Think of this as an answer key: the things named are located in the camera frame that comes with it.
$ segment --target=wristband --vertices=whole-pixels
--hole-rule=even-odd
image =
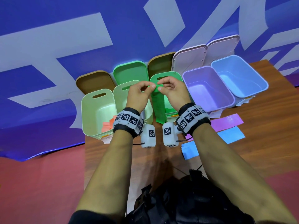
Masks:
[[[142,132],[143,119],[137,110],[133,108],[125,108],[118,113],[113,123],[113,133],[117,130],[125,130],[129,132],[133,138]]]
[[[180,117],[177,118],[176,124],[184,135],[192,136],[193,131],[201,124],[211,124],[209,114],[195,103],[185,104],[180,108],[178,114]]]

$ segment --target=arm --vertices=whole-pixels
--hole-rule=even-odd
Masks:
[[[146,81],[131,86],[126,107],[134,108],[141,113],[155,87],[155,84]],[[123,219],[131,178],[132,144],[133,137],[130,133],[124,130],[115,131],[76,211],[93,211],[106,215],[116,222]]]
[[[158,90],[174,109],[190,103],[185,84],[173,77],[161,79]],[[210,124],[202,124],[193,138],[204,169],[230,201],[256,221],[297,223],[284,203],[262,177],[218,136]]]

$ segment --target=blue paper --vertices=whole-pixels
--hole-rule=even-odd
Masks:
[[[217,133],[223,141],[225,141],[227,144],[233,143],[237,140],[240,140],[244,138],[244,134],[242,131],[236,126],[221,132]],[[190,159],[196,156],[199,156],[195,142],[187,142],[182,144],[181,146],[182,153],[185,159]]]
[[[227,144],[233,143],[245,137],[242,131],[237,126],[224,131],[220,131],[217,134]]]

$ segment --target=forearm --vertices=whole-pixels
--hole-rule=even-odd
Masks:
[[[199,126],[193,138],[209,179],[233,204],[256,221],[296,223],[264,179],[230,149],[209,124]]]
[[[77,210],[105,214],[119,221],[124,217],[132,165],[133,137],[117,130],[95,170]]]

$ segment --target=black sleeve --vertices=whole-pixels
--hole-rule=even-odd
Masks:
[[[73,213],[69,224],[115,224],[115,222],[105,215],[79,210]]]

